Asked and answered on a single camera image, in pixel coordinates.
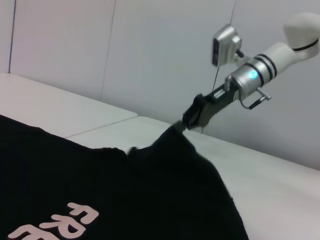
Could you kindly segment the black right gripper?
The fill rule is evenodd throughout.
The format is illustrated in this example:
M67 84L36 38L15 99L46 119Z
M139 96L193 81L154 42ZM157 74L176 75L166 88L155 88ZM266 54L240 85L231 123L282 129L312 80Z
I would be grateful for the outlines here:
M231 83L228 90L225 90L225 85L222 84L205 97L198 94L182 115L182 119L174 123L175 129L185 131L206 127L213 116L237 99L238 90L239 87Z

